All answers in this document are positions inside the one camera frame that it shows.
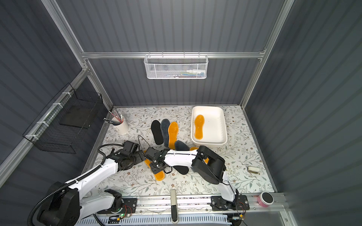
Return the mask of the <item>black insole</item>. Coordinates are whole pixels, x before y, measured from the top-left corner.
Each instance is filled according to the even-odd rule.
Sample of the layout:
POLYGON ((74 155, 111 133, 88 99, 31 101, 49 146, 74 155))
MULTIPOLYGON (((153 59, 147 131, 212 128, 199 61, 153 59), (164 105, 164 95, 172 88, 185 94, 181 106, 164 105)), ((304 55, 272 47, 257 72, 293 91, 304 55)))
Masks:
POLYGON ((154 120, 151 123, 151 131, 154 137, 154 141, 157 145, 162 145, 164 143, 163 134, 161 131, 161 123, 158 120, 154 120))
POLYGON ((189 168, 187 166, 173 166, 173 168, 182 175, 189 173, 189 168))

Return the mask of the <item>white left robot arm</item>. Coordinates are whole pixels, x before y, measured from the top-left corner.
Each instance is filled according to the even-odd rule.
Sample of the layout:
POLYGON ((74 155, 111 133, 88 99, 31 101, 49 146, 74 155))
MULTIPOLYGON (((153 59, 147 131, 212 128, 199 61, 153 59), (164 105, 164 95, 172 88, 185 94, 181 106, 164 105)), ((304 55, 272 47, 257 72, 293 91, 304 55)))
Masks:
POLYGON ((101 163, 64 184, 53 184, 29 213, 29 226, 34 225, 34 219, 45 226, 73 226, 78 220, 95 216, 99 211, 115 214, 127 211, 122 195, 115 190, 106 189, 100 195, 88 198, 86 194, 109 176, 144 161, 140 145, 125 141, 101 145, 97 151, 102 156, 101 163))

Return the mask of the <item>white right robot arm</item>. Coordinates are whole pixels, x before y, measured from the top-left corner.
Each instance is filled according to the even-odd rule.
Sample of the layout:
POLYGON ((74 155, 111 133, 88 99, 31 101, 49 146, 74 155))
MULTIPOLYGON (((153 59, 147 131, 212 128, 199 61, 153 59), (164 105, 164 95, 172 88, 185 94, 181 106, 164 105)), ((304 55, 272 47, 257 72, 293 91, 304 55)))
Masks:
POLYGON ((158 151, 150 147, 144 156, 150 161, 150 168, 154 174, 169 167, 191 168, 208 183, 217 185, 224 200, 235 201, 238 192, 229 180, 225 160, 206 146, 200 146, 193 151, 177 151, 169 148, 158 151))

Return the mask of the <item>white plastic storage box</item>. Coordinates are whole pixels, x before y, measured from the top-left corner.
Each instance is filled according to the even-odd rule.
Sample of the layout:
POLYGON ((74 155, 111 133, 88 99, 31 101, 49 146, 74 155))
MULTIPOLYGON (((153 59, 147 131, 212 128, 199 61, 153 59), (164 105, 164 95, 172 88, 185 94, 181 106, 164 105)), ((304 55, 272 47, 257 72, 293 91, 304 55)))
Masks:
POLYGON ((196 146, 221 147, 228 141, 224 111, 216 106, 195 106, 191 114, 191 140, 196 146), (203 115, 203 138, 195 139, 194 120, 197 115, 203 115))

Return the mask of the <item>dark grey insole lower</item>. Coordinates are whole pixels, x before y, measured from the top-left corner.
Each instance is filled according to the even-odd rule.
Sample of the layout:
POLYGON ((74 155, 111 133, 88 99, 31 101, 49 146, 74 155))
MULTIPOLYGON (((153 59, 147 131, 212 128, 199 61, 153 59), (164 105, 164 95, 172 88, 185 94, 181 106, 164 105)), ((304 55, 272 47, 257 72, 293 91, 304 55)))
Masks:
POLYGON ((174 143, 174 146, 175 146, 176 151, 189 151, 190 150, 190 147, 187 146, 184 142, 182 142, 180 140, 177 140, 174 143))

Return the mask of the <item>dark grey insole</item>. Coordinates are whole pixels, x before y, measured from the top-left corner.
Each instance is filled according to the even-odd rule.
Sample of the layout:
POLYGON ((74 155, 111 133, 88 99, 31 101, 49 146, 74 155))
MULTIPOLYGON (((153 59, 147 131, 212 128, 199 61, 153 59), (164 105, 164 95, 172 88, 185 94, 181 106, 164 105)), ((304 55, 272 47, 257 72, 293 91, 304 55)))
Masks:
POLYGON ((168 129, 170 126, 170 121, 168 119, 163 119, 160 123, 160 129, 163 136, 163 144, 165 147, 169 147, 169 133, 168 129))
POLYGON ((177 140, 174 143, 174 146, 175 146, 176 151, 189 151, 190 150, 190 147, 187 146, 184 142, 182 142, 180 140, 177 140))

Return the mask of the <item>white pen cup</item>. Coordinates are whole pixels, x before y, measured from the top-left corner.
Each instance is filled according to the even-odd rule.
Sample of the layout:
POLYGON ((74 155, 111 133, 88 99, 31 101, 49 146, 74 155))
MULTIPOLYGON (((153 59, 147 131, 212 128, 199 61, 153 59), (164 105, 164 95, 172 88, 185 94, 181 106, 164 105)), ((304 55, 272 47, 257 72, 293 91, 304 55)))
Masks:
POLYGON ((118 134, 120 135, 126 134, 129 131, 129 126, 125 118, 116 109, 113 109, 109 113, 113 116, 113 118, 112 119, 103 118, 103 121, 105 123, 110 124, 113 127, 113 129, 118 132, 118 134))

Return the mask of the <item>yellow fleece insole upper middle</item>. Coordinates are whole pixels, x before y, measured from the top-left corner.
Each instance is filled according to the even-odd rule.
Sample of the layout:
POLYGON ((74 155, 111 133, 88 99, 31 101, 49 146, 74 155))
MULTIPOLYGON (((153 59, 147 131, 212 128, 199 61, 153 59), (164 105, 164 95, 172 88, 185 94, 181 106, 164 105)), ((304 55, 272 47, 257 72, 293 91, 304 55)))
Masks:
POLYGON ((178 123, 175 121, 170 123, 168 128, 168 135, 169 135, 168 146, 170 149, 173 150, 175 149, 175 142, 177 141, 178 131, 179 131, 178 123))

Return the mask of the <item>dark grey insole upper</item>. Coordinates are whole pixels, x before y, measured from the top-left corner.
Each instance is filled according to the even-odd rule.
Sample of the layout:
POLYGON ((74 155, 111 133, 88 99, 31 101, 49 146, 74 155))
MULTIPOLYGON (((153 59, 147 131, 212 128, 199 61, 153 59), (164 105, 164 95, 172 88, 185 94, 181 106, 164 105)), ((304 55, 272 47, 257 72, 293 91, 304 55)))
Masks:
POLYGON ((168 129, 170 126, 170 121, 168 119, 163 119, 160 123, 160 129, 163 136, 163 144, 165 147, 169 147, 169 133, 168 129))

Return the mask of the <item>small white object on table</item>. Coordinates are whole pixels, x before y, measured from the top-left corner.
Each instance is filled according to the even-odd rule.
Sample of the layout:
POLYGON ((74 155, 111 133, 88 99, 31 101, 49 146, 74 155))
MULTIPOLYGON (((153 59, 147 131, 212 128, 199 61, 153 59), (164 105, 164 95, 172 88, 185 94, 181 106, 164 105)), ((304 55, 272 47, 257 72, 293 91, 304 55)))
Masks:
POLYGON ((261 172, 260 168, 253 166, 248 166, 247 171, 254 174, 259 174, 261 172))

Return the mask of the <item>pink tape roll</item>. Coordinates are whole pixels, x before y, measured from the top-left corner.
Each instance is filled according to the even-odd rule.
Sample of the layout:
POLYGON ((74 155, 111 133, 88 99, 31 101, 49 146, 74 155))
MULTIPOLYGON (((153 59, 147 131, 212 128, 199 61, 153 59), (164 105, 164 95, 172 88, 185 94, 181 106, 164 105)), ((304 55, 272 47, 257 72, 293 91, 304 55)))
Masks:
POLYGON ((269 192, 262 192, 257 197, 257 202, 260 206, 267 208, 274 203, 274 197, 269 192))

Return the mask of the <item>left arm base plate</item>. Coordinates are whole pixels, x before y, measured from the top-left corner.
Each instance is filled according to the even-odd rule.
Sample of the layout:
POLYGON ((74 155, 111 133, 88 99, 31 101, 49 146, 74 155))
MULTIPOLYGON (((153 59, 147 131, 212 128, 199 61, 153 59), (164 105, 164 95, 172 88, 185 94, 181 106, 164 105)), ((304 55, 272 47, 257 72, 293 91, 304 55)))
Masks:
POLYGON ((97 214, 133 214, 137 207, 137 198, 115 198, 109 209, 101 210, 97 214))

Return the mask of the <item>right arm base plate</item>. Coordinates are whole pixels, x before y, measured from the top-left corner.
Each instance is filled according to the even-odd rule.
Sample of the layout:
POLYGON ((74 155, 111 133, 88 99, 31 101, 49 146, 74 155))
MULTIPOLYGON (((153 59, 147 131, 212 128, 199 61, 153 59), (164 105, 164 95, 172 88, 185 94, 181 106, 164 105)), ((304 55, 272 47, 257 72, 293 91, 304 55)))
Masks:
POLYGON ((221 196, 211 196, 213 211, 248 211, 250 210, 249 202, 246 195, 237 195, 234 202, 226 201, 221 196))

